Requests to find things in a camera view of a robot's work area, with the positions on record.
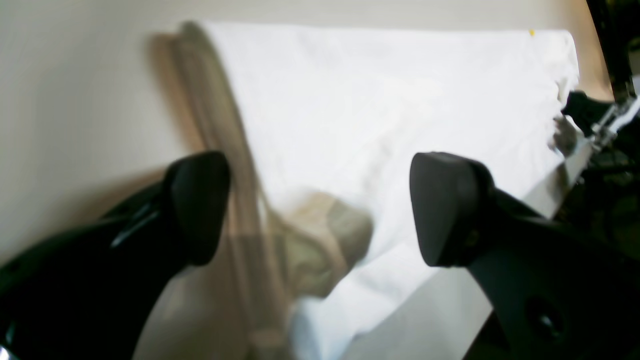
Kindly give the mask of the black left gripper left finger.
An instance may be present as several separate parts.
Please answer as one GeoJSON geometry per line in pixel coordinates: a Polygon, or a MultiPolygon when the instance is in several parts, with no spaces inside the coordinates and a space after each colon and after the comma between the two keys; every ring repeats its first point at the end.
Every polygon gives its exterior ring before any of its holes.
{"type": "Polygon", "coordinates": [[[213,259],[230,186],[223,153],[190,155],[96,221],[2,265],[1,358],[130,360],[167,283],[213,259]]]}

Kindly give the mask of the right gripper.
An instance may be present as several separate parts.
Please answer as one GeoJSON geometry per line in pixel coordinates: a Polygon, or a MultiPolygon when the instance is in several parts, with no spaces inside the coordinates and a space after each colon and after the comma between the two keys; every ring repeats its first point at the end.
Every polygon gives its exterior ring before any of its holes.
{"type": "Polygon", "coordinates": [[[602,101],[587,96],[583,91],[570,91],[566,105],[562,109],[563,116],[569,116],[583,133],[585,138],[594,136],[592,126],[601,121],[615,101],[602,101]]]}

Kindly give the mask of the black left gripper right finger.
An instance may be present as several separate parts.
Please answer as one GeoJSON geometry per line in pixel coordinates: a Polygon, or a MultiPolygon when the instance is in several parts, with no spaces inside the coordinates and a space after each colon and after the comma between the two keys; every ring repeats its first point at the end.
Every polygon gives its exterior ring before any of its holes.
{"type": "Polygon", "coordinates": [[[639,262],[546,219],[481,162],[416,153],[410,201],[422,259],[465,268],[518,360],[637,360],[639,262]]]}

